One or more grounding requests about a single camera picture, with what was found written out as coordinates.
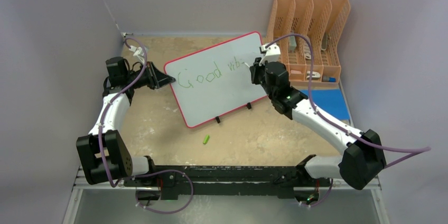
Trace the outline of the green marker cap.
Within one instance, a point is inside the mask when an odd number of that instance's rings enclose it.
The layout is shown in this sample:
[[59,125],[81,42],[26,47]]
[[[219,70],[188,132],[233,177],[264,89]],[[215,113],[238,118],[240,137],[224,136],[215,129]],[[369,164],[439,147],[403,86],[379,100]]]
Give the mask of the green marker cap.
[[206,135],[205,138],[204,138],[204,140],[203,140],[203,144],[204,144],[204,145],[207,144],[208,141],[209,141],[209,139],[210,139],[210,135]]

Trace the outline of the red-framed whiteboard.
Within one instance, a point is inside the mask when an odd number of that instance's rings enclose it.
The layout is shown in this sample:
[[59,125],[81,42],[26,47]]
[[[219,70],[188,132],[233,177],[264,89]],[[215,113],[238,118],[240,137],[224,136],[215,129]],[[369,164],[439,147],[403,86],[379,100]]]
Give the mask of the red-framed whiteboard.
[[260,57],[262,36],[249,32],[171,60],[164,71],[176,79],[171,84],[188,128],[225,115],[266,96],[250,79],[249,68]]

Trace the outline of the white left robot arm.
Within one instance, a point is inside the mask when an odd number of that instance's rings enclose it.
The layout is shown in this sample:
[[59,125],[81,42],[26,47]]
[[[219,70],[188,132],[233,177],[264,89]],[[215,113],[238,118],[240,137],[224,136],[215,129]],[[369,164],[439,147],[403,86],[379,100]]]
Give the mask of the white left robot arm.
[[137,176],[143,186],[157,181],[157,171],[149,156],[132,157],[119,133],[135,90],[160,89],[175,78],[158,70],[154,63],[130,68],[123,57],[106,61],[108,77],[103,83],[102,109],[86,136],[78,137],[76,148],[87,182],[91,185]]

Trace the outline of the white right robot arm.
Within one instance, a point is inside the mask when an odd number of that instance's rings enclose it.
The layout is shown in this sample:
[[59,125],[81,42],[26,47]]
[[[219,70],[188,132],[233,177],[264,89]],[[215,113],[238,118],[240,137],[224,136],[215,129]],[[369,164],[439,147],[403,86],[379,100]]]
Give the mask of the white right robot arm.
[[274,109],[321,136],[338,152],[338,156],[310,155],[298,165],[297,180],[310,185],[316,179],[343,179],[354,189],[363,189],[386,165],[379,135],[362,132],[334,118],[309,96],[291,86],[285,65],[280,62],[261,63],[255,59],[249,67],[251,81],[261,85]]

